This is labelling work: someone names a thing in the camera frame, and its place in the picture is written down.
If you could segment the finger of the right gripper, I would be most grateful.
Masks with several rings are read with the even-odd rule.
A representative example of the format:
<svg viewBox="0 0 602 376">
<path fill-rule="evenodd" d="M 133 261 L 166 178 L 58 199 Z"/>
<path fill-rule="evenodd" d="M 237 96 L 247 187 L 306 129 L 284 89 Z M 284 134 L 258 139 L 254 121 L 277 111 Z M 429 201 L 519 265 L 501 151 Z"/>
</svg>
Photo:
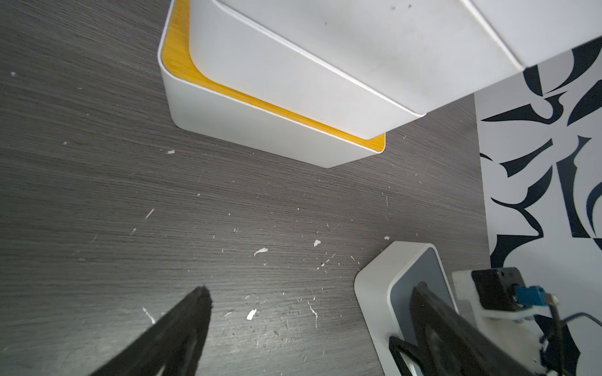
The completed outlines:
<svg viewBox="0 0 602 376">
<path fill-rule="evenodd" d="M 417 346 L 412 343 L 406 342 L 398 337 L 390 336 L 389 338 L 389 350 L 393 357 L 398 371 L 402 376 L 410 376 L 412 372 L 409 366 L 404 360 L 404 357 L 409 358 L 415 365 L 422 370 L 423 362 L 421 359 L 421 352 Z"/>
</svg>

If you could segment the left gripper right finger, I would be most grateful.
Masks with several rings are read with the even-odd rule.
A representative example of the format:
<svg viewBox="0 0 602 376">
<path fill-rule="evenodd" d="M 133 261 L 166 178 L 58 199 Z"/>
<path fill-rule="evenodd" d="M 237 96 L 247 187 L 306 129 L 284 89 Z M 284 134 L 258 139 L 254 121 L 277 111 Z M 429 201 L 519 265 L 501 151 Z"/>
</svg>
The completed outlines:
<svg viewBox="0 0 602 376">
<path fill-rule="evenodd" d="M 532 375 L 421 282 L 410 313 L 417 344 L 407 356 L 424 375 Z"/>
</svg>

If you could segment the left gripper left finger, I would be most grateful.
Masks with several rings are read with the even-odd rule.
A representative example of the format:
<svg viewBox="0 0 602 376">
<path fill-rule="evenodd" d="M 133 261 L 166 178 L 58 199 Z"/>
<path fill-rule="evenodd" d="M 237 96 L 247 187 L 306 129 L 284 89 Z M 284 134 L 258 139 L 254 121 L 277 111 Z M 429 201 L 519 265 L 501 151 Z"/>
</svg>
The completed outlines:
<svg viewBox="0 0 602 376">
<path fill-rule="evenodd" d="M 195 375 L 213 301 L 199 286 L 94 375 Z"/>
</svg>

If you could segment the grey top tissue box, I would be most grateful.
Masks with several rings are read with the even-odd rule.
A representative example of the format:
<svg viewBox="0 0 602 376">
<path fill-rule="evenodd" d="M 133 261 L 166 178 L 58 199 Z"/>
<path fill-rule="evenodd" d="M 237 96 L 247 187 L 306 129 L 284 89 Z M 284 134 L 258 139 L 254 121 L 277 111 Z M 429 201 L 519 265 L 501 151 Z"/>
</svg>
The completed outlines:
<svg viewBox="0 0 602 376">
<path fill-rule="evenodd" d="M 413 289 L 421 282 L 453 310 L 458 310 L 432 244 L 395 241 L 355 278 L 354 291 L 385 375 L 400 374 L 389 350 L 391 336 L 417 344 L 410 300 Z"/>
</svg>

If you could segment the yellow top tissue box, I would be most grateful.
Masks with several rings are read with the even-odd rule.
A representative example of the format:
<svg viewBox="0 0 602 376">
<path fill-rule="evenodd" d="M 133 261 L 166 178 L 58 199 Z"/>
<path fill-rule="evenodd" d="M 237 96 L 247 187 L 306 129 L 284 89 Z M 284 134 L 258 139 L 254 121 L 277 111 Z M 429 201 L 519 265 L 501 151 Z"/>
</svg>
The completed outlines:
<svg viewBox="0 0 602 376">
<path fill-rule="evenodd" d="M 323 168 L 385 150 L 384 134 L 361 139 L 209 80 L 190 57 L 189 26 L 190 3 L 171 2 L 158 63 L 179 128 Z"/>
</svg>

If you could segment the wood tissue box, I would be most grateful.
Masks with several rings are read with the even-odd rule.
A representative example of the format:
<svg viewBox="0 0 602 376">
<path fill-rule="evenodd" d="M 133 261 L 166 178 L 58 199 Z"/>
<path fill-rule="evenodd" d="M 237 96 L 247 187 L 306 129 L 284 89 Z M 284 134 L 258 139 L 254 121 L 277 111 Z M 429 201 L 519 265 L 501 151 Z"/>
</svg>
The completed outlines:
<svg viewBox="0 0 602 376">
<path fill-rule="evenodd" d="M 227 7 L 417 114 L 521 69 L 472 1 L 229 1 Z"/>
<path fill-rule="evenodd" d="M 524 67 L 601 36 L 600 0 L 483 0 L 472 4 Z"/>
<path fill-rule="evenodd" d="M 221 1 L 192 1 L 189 51 L 209 80 L 371 139 L 421 118 Z"/>
</svg>

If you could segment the wood top tissue box front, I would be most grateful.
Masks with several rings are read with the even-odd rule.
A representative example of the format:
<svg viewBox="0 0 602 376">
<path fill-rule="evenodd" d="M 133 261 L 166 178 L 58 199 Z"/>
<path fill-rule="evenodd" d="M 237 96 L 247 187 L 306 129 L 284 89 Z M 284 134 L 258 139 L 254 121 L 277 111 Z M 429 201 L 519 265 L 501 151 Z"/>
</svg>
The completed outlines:
<svg viewBox="0 0 602 376">
<path fill-rule="evenodd" d="M 524 67 L 601 36 L 600 0 L 483 0 L 472 4 Z"/>
</svg>

